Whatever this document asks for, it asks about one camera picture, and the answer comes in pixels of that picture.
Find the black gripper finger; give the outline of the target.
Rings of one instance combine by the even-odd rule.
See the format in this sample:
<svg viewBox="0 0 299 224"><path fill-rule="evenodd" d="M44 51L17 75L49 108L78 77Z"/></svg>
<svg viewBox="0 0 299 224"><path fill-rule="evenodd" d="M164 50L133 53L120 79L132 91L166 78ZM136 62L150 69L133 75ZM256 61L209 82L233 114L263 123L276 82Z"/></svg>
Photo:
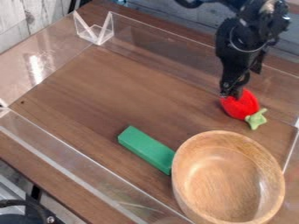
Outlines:
<svg viewBox="0 0 299 224"><path fill-rule="evenodd" d="M243 74L224 73L219 82L219 95L224 98L229 96L239 99L243 95L243 87L249 80L249 72Z"/></svg>
<svg viewBox="0 0 299 224"><path fill-rule="evenodd" d="M256 73L256 74L260 74L261 72L261 67L263 67L263 60L264 60L264 56L265 56L265 53L261 52L257 56L256 56L256 59L253 61L253 64L249 68L249 70Z"/></svg>

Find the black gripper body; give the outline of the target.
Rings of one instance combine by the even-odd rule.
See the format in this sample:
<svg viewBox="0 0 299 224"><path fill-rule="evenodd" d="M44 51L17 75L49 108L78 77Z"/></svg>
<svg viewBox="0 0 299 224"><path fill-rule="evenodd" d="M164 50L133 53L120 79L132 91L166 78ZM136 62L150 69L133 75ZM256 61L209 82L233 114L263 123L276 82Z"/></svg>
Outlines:
<svg viewBox="0 0 299 224"><path fill-rule="evenodd" d="M267 53L268 41L257 28L236 17L227 18L216 31L216 56L224 73L243 74L249 70L257 55Z"/></svg>

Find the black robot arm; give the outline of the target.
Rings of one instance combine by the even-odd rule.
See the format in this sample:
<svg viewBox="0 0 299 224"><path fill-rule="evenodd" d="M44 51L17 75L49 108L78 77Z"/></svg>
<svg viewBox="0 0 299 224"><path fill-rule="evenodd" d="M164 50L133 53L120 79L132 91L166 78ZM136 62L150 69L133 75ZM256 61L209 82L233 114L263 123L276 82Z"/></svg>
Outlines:
<svg viewBox="0 0 299 224"><path fill-rule="evenodd" d="M215 54L223 71L219 94L239 99L249 73L260 74L267 50L291 23L285 0L173 0L182 8L220 3L235 13L215 34Z"/></svg>

